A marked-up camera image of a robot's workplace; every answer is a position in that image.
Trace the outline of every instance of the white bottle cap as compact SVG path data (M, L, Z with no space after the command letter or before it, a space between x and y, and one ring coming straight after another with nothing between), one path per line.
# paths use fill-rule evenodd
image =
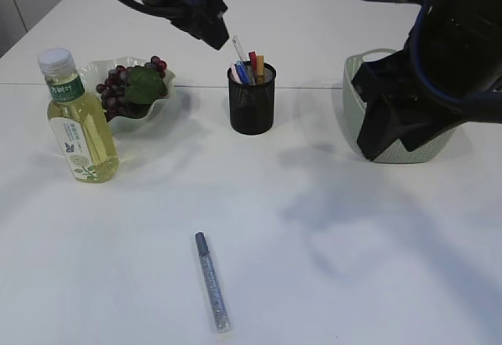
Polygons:
M48 49L38 55L38 65L44 76L66 77L74 72L75 62L67 49Z

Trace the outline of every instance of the light green container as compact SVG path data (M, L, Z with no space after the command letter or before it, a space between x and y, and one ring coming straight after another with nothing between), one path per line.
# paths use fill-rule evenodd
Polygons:
M374 49L373 51L363 53L362 55L351 56L345 62L344 113L351 136L356 144L359 132L361 131L362 122L364 121L366 103L362 101L361 97L355 91L354 86L352 85L352 79L358 72L362 63L364 63L364 56L374 53L392 54L394 52L395 51L392 49ZM389 148L387 148L384 153L379 155L374 162L395 164L429 162L446 146L452 138L454 132L455 129L451 129L412 152L405 149L401 140L397 140Z

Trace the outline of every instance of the grapes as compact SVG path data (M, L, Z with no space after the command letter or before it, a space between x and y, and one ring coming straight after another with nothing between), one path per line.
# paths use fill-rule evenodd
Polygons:
M101 94L101 93L103 92L103 90L105 90L106 88L107 88L107 87L106 87L105 85L103 85L103 84L98 84L98 85L96 86L96 91L97 91L99 94Z
M165 71L167 69L167 63L164 60L160 60L157 65L163 71Z
M108 109L106 112L107 121L109 122L111 119L113 119L115 116L117 116L117 114L118 114L117 110Z
M106 80L104 80L104 85L107 88L111 88L114 84L115 84L115 80L113 78L107 78Z
M118 78L118 70L117 69L110 69L108 71L108 78L117 79Z
M118 77L120 78L120 81L127 82L128 76L129 76L129 74L127 73L127 71L122 71L122 72L120 72L120 75Z
M107 109L113 109L113 107L117 106L117 98L111 97L107 99Z
M153 63L145 63L144 65L145 68L150 68L150 69L153 69L154 71L157 71L158 68L157 68L157 64L153 64Z
M144 66L158 72L160 78L166 77L167 63L161 60L158 56L152 56L149 62ZM127 118L142 118L150 108L149 104L130 103L126 99L126 87L129 86L129 77L134 68L141 67L125 67L118 65L114 69L108 71L108 77L104 84L98 84L96 91L101 96L101 106L105 111L105 116L109 122L116 116L124 116ZM168 91L166 90L159 98L166 98Z

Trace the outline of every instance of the yellow pen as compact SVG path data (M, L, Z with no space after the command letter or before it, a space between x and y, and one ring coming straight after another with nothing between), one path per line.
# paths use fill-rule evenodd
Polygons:
M265 82L265 71L264 71L264 56L258 55L256 57L256 83L263 84Z

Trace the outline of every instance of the white tabletop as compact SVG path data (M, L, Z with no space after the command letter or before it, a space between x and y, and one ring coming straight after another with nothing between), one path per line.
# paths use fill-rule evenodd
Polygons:
M224 0L225 21L246 51L265 55L278 72L277 87L341 87L344 61L375 48L400 49L416 5L359 0ZM221 51L169 21L128 9L115 0L63 0L0 59L1 83L43 83L42 50L63 46L79 65L121 56L167 59L178 85L226 86L236 60L231 42Z
M60 157L46 88L0 94L1 344L500 344L499 126L463 127L427 164L376 165L345 140L338 90L279 89L274 128L242 136L226 89L181 88L89 185Z

